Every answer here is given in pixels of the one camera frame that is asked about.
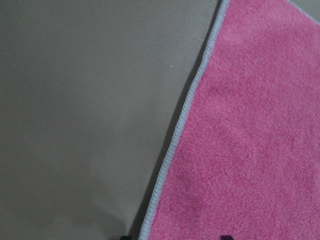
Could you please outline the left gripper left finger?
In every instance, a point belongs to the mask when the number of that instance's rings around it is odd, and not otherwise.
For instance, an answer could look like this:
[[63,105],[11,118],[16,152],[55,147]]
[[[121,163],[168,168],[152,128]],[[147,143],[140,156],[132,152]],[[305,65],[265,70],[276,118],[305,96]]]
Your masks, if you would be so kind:
[[120,240],[134,240],[134,237],[131,235],[124,235],[120,237]]

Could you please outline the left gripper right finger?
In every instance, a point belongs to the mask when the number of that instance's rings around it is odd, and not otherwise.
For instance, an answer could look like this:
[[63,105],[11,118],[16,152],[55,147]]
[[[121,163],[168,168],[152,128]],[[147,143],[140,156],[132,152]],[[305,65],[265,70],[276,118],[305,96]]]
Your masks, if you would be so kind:
[[231,235],[221,235],[220,240],[233,240]]

